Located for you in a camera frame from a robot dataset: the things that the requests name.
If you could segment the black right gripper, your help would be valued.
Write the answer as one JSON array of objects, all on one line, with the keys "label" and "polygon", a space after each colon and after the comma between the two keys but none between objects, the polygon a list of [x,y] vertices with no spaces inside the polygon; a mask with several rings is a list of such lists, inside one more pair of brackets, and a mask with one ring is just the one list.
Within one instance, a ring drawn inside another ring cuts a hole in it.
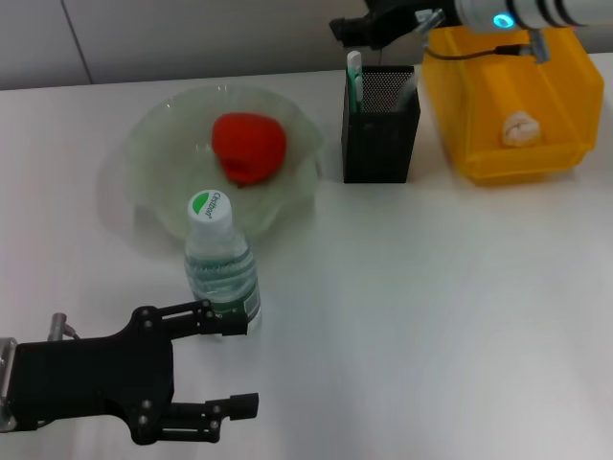
[{"label": "black right gripper", "polygon": [[398,38],[413,32],[420,21],[418,13],[442,10],[442,27],[460,25],[452,0],[378,0],[367,1],[368,15],[334,18],[329,28],[344,48],[369,47],[380,50]]}]

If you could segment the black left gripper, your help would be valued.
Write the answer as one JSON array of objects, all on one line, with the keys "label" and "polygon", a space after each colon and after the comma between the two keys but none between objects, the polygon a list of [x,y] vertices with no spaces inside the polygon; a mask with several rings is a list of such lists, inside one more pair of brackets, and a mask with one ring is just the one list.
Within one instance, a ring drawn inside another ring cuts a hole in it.
[{"label": "black left gripper", "polygon": [[141,307],[110,336],[22,343],[12,366],[15,428],[34,431],[58,420],[110,415],[125,422],[135,444],[151,445],[161,438],[173,394],[170,338],[247,331],[244,311],[217,315],[205,299],[162,308],[162,314]]}]

